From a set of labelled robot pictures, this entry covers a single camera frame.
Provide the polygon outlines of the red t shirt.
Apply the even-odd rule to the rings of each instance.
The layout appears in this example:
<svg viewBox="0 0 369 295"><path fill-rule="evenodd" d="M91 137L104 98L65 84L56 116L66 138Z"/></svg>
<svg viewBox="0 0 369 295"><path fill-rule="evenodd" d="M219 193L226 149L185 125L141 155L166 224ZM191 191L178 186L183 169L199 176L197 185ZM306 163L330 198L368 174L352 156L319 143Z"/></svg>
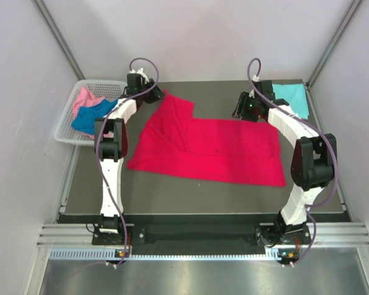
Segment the red t shirt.
<svg viewBox="0 0 369 295"><path fill-rule="evenodd" d="M284 187L279 133L265 122L201 119L167 93L145 124L127 168L181 178Z"/></svg>

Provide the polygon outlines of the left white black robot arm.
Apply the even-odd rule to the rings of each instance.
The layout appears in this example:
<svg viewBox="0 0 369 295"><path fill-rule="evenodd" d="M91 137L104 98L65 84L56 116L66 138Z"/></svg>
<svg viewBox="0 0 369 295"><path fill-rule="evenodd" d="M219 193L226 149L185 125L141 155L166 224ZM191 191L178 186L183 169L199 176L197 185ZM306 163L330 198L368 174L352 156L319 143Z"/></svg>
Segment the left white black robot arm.
<svg viewBox="0 0 369 295"><path fill-rule="evenodd" d="M127 240L121 197L121 174L129 148L126 123L143 103L154 103L164 96L143 68L131 69L127 75L127 86L113 109L95 120L94 148L103 193L101 220L95 226L98 238L107 237L114 244L124 244Z"/></svg>

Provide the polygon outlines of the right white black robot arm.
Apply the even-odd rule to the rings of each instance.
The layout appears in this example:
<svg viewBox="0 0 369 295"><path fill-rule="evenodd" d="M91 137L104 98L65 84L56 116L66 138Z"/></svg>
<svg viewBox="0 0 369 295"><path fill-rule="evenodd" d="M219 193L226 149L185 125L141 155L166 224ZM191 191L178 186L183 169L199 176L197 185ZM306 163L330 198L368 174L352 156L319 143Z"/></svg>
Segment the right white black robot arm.
<svg viewBox="0 0 369 295"><path fill-rule="evenodd" d="M293 147L290 174L293 188L286 205L278 212L272 228L258 233L258 241L272 248L291 243L305 233L309 210L317 196L335 182L337 141L331 134L305 122L285 99L277 99L271 81L251 79L253 90L242 92L233 117L272 125Z"/></svg>

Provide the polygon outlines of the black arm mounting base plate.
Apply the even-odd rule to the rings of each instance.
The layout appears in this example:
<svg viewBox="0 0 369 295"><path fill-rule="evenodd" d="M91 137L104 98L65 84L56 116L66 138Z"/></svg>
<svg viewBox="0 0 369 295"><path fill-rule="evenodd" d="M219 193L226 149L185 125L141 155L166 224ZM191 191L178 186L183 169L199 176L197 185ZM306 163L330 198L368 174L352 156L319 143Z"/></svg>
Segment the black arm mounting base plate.
<svg viewBox="0 0 369 295"><path fill-rule="evenodd" d="M274 226L257 224L136 224L127 228L127 236L103 232L95 227L92 244L95 246L123 246L147 248L156 246L167 251L181 248L211 252L215 247L233 249L235 246L268 247L299 245L310 241L308 226L289 233L279 232Z"/></svg>

